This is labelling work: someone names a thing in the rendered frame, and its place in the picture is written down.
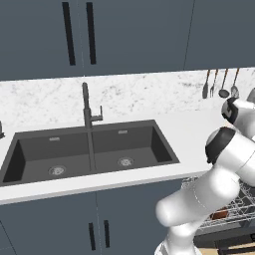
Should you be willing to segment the grey lower cupboard door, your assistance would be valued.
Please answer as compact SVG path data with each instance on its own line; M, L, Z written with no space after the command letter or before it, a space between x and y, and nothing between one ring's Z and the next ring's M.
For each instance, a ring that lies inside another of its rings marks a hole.
M93 193L0 205L0 221L15 255L100 255ZM95 251L90 222L94 223Z
M98 191L102 255L154 255L167 233L155 217L155 206L180 187L177 179ZM104 220L110 224L110 248Z

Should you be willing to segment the grey cupboard door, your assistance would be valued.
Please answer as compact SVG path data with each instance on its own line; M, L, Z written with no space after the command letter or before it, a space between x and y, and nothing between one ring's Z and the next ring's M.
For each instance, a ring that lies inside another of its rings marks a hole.
M255 67L255 0L195 0L186 70Z
M155 206L180 187L177 179L98 191L102 255L154 255L167 233L155 217ZM104 220L110 224L110 248Z
M93 2L97 63L91 65L86 3ZM78 0L87 76L184 69L194 0Z
M70 66L62 2L69 2L76 65ZM83 73L77 0L0 0L0 81Z
M0 221L15 255L100 255L93 193L0 205ZM95 251L90 222L94 223Z

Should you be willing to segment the grey upper cupboard door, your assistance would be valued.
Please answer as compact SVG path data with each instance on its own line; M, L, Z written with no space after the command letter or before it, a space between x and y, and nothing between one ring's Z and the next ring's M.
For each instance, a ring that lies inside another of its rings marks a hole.
M255 67L255 0L195 0L186 70Z
M69 2L76 65L70 66L62 2ZM0 0L0 81L83 73L77 0Z
M86 3L93 2L97 63L91 65ZM184 69L194 0L78 0L87 76Z

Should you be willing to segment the dark dishwasher door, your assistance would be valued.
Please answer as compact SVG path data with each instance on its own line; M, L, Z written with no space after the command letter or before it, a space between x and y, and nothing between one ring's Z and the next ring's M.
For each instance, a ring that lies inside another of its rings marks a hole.
M198 248L213 249L217 255L255 253L255 220L198 230L194 237Z

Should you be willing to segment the dark grey tap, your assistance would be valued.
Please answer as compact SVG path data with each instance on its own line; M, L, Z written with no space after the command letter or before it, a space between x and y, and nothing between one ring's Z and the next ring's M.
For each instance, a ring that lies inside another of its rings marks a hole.
M84 120L86 129L93 128L93 122L98 122L103 119L103 114L99 114L98 116L93 116L90 108L90 100L89 100L89 88L87 83L82 83L83 89L83 99L84 99Z

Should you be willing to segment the dark grey double sink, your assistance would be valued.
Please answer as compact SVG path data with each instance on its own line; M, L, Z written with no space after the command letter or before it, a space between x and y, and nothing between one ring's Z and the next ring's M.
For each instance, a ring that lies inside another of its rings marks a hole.
M20 131L0 168L0 186L178 162L154 120Z

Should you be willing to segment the hanging spatula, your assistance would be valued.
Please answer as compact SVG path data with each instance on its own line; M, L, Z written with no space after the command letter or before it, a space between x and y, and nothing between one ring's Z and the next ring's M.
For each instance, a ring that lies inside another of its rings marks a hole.
M207 95L208 95L208 79L209 79L209 76L210 76L210 70L207 70L205 84L204 84L203 89L202 89L202 98L203 98L203 99L207 99Z

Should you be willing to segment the hanging fork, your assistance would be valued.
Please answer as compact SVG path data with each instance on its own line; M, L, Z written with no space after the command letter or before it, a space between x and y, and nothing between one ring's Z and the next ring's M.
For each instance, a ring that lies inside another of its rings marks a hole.
M219 71L218 69L215 70L213 84L212 84L212 86L210 88L210 98L213 98L213 96L214 96L214 89L215 89L215 84L216 84L216 79L217 79L218 71Z

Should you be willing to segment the hanging ladle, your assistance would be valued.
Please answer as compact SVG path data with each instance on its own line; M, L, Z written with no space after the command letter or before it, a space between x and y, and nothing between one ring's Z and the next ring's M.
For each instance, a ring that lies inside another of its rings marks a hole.
M224 74L224 78L223 78L224 81L226 80L227 74L228 74L228 70L225 70L225 74ZM222 82L222 86L218 92L218 95L220 98L226 99L229 97L229 92L224 89L224 85L225 85L224 81Z

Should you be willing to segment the brown item in rack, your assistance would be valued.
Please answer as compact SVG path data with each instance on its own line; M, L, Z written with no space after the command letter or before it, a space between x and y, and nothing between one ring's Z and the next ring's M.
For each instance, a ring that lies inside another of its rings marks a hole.
M221 209L217 210L216 212L210 215L212 220L226 218L228 216L228 209L226 207L222 207Z

